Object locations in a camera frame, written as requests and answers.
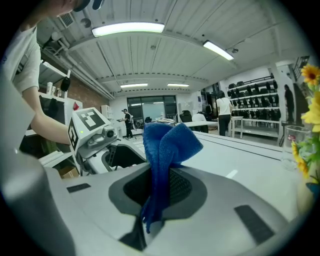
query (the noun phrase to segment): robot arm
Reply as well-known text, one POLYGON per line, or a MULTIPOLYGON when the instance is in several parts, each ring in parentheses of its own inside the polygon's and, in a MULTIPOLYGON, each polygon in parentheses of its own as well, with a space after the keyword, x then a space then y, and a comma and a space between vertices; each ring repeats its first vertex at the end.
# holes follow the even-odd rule
POLYGON ((142 151, 118 138, 111 122, 94 107, 72 113, 68 136, 78 164, 91 174, 146 162, 142 151))

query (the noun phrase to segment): cardboard box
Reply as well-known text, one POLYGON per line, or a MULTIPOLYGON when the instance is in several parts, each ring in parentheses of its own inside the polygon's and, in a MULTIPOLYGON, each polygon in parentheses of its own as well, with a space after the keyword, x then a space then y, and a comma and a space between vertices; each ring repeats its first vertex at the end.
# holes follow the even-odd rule
POLYGON ((73 166, 66 166, 62 168, 61 170, 59 170, 59 174, 62 179, 74 178, 79 176, 77 169, 73 166))

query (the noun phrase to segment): white t-shirt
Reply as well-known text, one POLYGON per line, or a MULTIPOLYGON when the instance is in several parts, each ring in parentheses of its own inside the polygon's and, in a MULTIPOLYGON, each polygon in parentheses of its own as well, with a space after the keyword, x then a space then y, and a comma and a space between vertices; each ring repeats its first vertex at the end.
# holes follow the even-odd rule
POLYGON ((17 31, 11 44, 6 49, 1 68, 6 77, 11 80, 20 94, 30 87, 39 88, 41 53, 37 43, 37 28, 17 31), (19 64, 22 71, 16 75, 19 64))
POLYGON ((193 122, 196 122, 196 121, 206 121, 206 118, 203 114, 194 114, 193 117, 192 117, 192 121, 193 122))
POLYGON ((218 98, 216 100, 216 105, 220 108, 219 116, 231 115, 230 113, 231 102, 228 98, 218 98))

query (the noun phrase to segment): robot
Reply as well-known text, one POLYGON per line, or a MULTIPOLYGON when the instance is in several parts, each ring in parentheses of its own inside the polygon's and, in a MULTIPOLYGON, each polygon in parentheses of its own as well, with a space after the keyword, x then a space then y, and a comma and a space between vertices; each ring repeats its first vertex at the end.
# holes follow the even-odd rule
POLYGON ((147 161, 136 146, 118 137, 111 122, 94 107, 72 113, 68 136, 81 176, 83 171, 102 174, 147 161))
POLYGON ((169 170, 170 205, 147 237, 140 212, 152 182, 144 154, 94 108, 75 111, 68 134, 92 175, 61 179, 32 156, 1 148, 3 198, 51 255, 269 255, 298 227, 238 182, 180 166, 169 170))

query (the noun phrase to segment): black slot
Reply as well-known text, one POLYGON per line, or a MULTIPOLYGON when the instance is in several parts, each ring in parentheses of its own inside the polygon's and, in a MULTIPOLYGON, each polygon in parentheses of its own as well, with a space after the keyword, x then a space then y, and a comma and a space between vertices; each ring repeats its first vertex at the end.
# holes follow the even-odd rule
POLYGON ((69 193, 73 193, 73 192, 84 190, 90 187, 91 186, 88 183, 83 183, 83 184, 67 187, 66 189, 68 190, 69 193))
POLYGON ((265 242, 275 234, 249 205, 238 206, 234 210, 257 245, 265 242))

